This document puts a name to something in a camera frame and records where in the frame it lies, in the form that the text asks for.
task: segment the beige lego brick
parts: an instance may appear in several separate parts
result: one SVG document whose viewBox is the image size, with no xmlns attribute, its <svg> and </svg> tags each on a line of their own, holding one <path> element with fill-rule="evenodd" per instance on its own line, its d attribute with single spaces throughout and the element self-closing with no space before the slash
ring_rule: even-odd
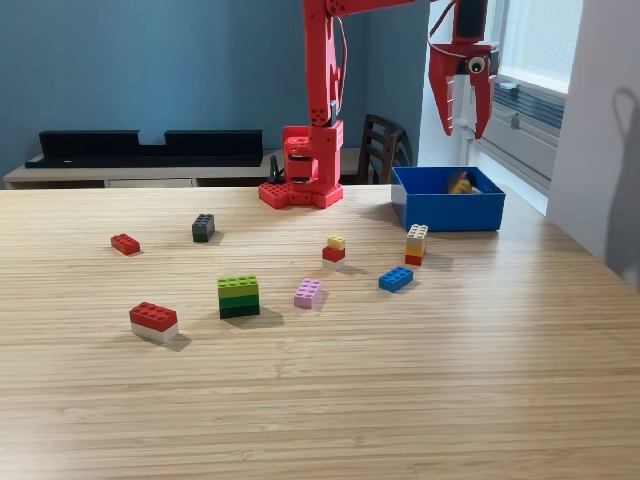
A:
<svg viewBox="0 0 640 480">
<path fill-rule="evenodd" d="M 344 250 L 347 246 L 344 238 L 338 237 L 337 235 L 331 235 L 327 239 L 327 246 L 331 248 L 335 248 L 336 250 Z"/>
</svg>

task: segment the red lego brick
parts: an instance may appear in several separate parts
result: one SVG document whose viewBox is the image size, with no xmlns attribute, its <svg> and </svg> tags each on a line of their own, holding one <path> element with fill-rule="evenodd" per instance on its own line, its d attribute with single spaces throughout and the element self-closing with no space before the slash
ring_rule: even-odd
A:
<svg viewBox="0 0 640 480">
<path fill-rule="evenodd" d="M 263 183 L 258 189 L 260 200 L 270 205 L 272 208 L 284 208 L 289 204 L 290 184 L 272 185 Z"/>
<path fill-rule="evenodd" d="M 416 267 L 422 266 L 422 257 L 414 257 L 413 255 L 405 255 L 404 263 L 408 265 L 415 265 Z"/>
<path fill-rule="evenodd" d="M 330 262 L 336 263 L 342 260 L 347 254 L 347 249 L 338 250 L 331 247 L 324 247 L 322 249 L 322 259 L 329 260 Z"/>
<path fill-rule="evenodd" d="M 123 255 L 133 255 L 140 251 L 140 244 L 124 233 L 111 237 L 111 246 Z"/>
<path fill-rule="evenodd" d="M 173 310 L 142 302 L 129 312 L 131 323 L 150 328 L 156 332 L 166 332 L 176 323 L 178 316 Z"/>
<path fill-rule="evenodd" d="M 328 208 L 338 200 L 342 200 L 344 197 L 344 189 L 342 185 L 336 185 L 328 193 L 314 193 L 311 197 L 311 203 L 317 208 Z"/>
</svg>

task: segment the lego brick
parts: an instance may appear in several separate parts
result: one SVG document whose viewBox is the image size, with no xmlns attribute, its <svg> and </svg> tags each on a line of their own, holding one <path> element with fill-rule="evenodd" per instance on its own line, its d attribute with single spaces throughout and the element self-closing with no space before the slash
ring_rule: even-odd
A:
<svg viewBox="0 0 640 480">
<path fill-rule="evenodd" d="M 336 250 L 344 250 L 347 246 L 347 242 L 345 242 L 344 238 L 338 237 L 337 235 L 331 235 L 327 239 L 327 246 L 331 248 L 335 248 Z"/>
<path fill-rule="evenodd" d="M 218 279 L 218 298 L 245 297 L 259 294 L 258 280 L 255 275 Z"/>
<path fill-rule="evenodd" d="M 175 337 L 180 333 L 177 323 L 173 327 L 170 327 L 167 330 L 165 330 L 164 332 L 158 332 L 151 328 L 143 327 L 142 325 L 137 325 L 135 323 L 132 323 L 131 331 L 136 335 L 138 335 L 139 337 L 153 340 L 154 342 L 158 342 L 158 343 L 167 343 L 173 337 Z"/>
<path fill-rule="evenodd" d="M 346 256 L 346 254 L 347 254 L 346 249 L 336 250 L 335 248 L 331 248 L 331 247 L 324 247 L 322 249 L 322 259 L 329 260 L 330 262 L 339 262 Z"/>
<path fill-rule="evenodd" d="M 124 233 L 111 237 L 111 246 L 123 255 L 133 255 L 140 251 L 140 244 Z"/>
<path fill-rule="evenodd" d="M 291 185 L 288 183 L 278 185 L 263 183 L 258 189 L 258 197 L 272 208 L 284 208 L 289 203 L 289 190 Z"/>
<path fill-rule="evenodd" d="M 202 213 L 191 226 L 194 235 L 209 235 L 216 231 L 213 215 Z"/>
<path fill-rule="evenodd" d="M 396 267 L 385 273 L 378 280 L 378 288 L 395 293 L 413 281 L 413 271 L 404 267 Z"/>
<path fill-rule="evenodd" d="M 194 233 L 193 241 L 194 243 L 209 243 L 214 233 L 214 231 L 211 231 L 208 234 Z"/>
<path fill-rule="evenodd" d="M 429 227 L 426 225 L 413 225 L 407 233 L 407 246 L 426 249 L 428 233 Z"/>
<path fill-rule="evenodd" d="M 422 248 L 422 246 L 412 247 L 410 245 L 407 245 L 404 249 L 404 253 L 405 255 L 411 255 L 412 257 L 422 257 L 424 255 L 424 249 Z"/>
<path fill-rule="evenodd" d="M 338 262 L 332 262 L 331 260 L 322 260 L 322 266 L 328 270 L 338 271 L 346 264 L 346 260 L 343 258 Z"/>
<path fill-rule="evenodd" d="M 293 304 L 298 308 L 312 308 L 321 289 L 320 280 L 305 278 L 293 297 Z"/>
<path fill-rule="evenodd" d="M 220 310 L 224 308 L 251 307 L 260 305 L 260 295 L 245 295 L 243 297 L 219 298 Z"/>
<path fill-rule="evenodd" d="M 164 332 L 178 323 L 178 316 L 173 310 L 142 302 L 129 312 L 131 323 L 142 325 L 157 332 Z"/>
<path fill-rule="evenodd" d="M 254 315 L 260 315 L 260 305 L 220 309 L 221 320 L 236 317 L 251 317 Z"/>
<path fill-rule="evenodd" d="M 416 267 L 421 267 L 422 266 L 422 257 L 416 257 L 414 255 L 405 255 L 404 256 L 404 263 L 406 263 L 407 265 L 414 265 Z"/>
</svg>

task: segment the green lego brick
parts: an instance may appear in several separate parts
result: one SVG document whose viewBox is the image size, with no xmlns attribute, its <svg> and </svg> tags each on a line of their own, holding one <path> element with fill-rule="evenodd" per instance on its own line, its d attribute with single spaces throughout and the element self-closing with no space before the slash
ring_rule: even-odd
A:
<svg viewBox="0 0 640 480">
<path fill-rule="evenodd" d="M 260 295 L 245 295 L 243 297 L 228 297 L 219 299 L 220 310 L 225 308 L 252 307 L 260 305 Z"/>
<path fill-rule="evenodd" d="M 246 297 L 258 294 L 258 280 L 255 275 L 218 279 L 218 298 Z"/>
<path fill-rule="evenodd" d="M 251 317 L 254 315 L 260 315 L 260 305 L 252 305 L 250 307 L 235 307 L 235 308 L 220 309 L 221 320 L 225 320 L 227 318 L 236 318 L 236 317 Z"/>
</svg>

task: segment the blue bin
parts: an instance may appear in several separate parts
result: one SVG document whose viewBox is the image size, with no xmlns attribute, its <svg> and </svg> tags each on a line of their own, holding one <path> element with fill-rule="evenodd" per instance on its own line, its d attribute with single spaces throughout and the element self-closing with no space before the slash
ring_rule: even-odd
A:
<svg viewBox="0 0 640 480">
<path fill-rule="evenodd" d="M 473 174 L 481 194 L 450 195 L 455 172 Z M 395 167 L 391 200 L 405 230 L 427 225 L 433 232 L 499 230 L 505 193 L 477 167 Z"/>
</svg>

